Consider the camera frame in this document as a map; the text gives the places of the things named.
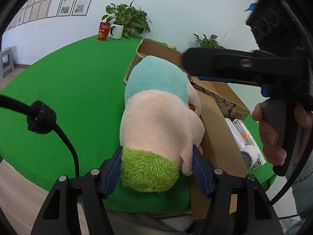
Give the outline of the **person's right hand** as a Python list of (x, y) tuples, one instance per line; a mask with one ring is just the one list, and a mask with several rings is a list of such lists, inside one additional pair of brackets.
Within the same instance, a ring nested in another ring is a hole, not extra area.
[[(301, 104), (298, 104), (294, 110), (295, 119), (300, 127), (302, 127), (302, 137), (299, 145), (298, 154), (295, 160), (297, 164), (307, 146), (312, 129), (312, 112), (305, 111)], [(252, 113), (254, 121), (258, 121), (259, 134), (263, 144), (263, 153), (269, 163), (273, 165), (283, 165), (286, 159), (286, 151), (277, 144), (279, 139), (277, 132), (263, 118), (260, 105), (257, 105)]]

